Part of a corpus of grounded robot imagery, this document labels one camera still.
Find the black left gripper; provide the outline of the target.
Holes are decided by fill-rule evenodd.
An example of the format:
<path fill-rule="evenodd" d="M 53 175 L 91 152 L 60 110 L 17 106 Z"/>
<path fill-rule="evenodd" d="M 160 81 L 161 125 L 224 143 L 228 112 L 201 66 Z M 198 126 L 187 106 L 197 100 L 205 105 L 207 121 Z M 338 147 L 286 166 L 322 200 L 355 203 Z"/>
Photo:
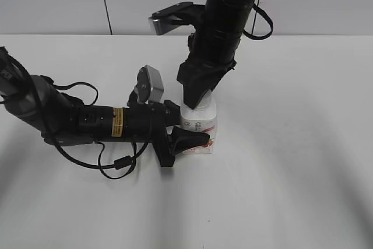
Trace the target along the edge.
<path fill-rule="evenodd" d="M 151 143 L 161 167 L 172 167 L 176 155 L 209 142 L 204 132 L 188 131 L 180 127 L 180 106 L 171 100 L 163 103 L 137 103 L 137 94 L 132 92 L 125 113 L 124 139 Z M 170 134 L 168 127 L 173 127 Z"/>

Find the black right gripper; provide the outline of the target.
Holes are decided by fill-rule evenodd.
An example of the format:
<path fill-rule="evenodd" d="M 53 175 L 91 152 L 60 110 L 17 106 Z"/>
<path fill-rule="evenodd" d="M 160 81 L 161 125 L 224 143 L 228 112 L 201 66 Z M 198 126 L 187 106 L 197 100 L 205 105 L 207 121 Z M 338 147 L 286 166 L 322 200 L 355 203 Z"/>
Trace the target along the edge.
<path fill-rule="evenodd" d="M 242 36 L 241 26 L 195 26 L 194 29 L 188 37 L 189 55 L 177 75 L 183 87 L 183 102 L 191 109 L 234 68 Z"/>

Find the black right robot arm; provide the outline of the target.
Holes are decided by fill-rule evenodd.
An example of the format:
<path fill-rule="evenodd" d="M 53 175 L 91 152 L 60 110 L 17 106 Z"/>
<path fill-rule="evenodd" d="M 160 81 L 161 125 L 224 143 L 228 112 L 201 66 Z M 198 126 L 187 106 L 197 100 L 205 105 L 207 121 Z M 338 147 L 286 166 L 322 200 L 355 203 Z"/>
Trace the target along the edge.
<path fill-rule="evenodd" d="M 177 80 L 183 102 L 195 109 L 208 90 L 235 67 L 234 56 L 255 0 L 206 0 L 201 23 L 188 39 L 189 55 Z"/>

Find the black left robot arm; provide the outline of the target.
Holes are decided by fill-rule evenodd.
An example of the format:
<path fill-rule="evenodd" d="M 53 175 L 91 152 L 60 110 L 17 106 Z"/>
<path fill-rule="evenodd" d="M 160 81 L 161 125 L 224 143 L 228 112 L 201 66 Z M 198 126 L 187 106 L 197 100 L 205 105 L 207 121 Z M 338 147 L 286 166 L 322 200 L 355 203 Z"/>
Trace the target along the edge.
<path fill-rule="evenodd" d="M 85 104 L 43 75 L 31 75 L 1 48 L 1 97 L 10 114 L 40 131 L 57 148 L 98 142 L 151 144 L 162 167 L 179 153 L 208 143 L 204 132 L 180 127 L 180 107 L 163 100 L 158 70 L 140 68 L 126 107 Z"/>

